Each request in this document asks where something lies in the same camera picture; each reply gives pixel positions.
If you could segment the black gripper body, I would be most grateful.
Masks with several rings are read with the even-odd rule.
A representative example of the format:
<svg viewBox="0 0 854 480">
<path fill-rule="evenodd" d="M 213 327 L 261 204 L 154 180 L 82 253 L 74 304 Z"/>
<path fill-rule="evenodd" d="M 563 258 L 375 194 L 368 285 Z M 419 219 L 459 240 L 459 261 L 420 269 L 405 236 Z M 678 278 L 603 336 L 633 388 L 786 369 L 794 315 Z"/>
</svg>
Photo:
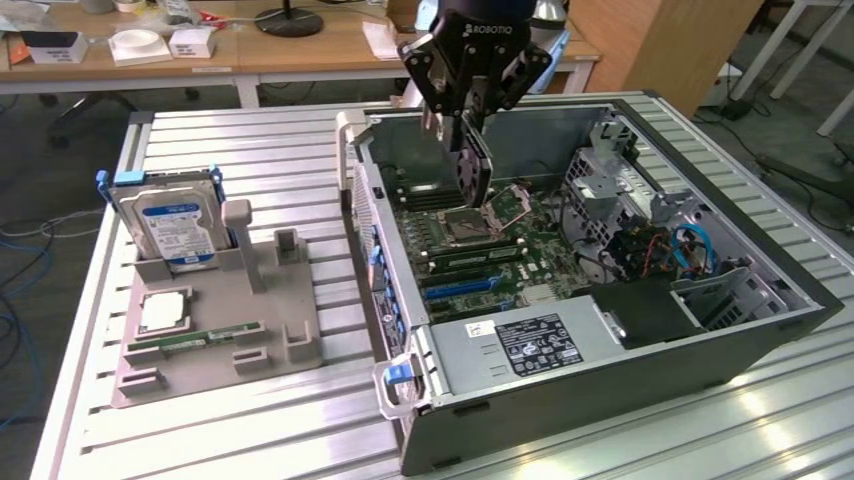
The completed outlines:
<svg viewBox="0 0 854 480">
<path fill-rule="evenodd" d="M 444 64 L 431 110 L 452 115 L 469 107 L 483 116 L 517 103 L 537 69 L 516 67 L 531 42 L 532 1 L 440 1 L 431 45 Z"/>
</svg>

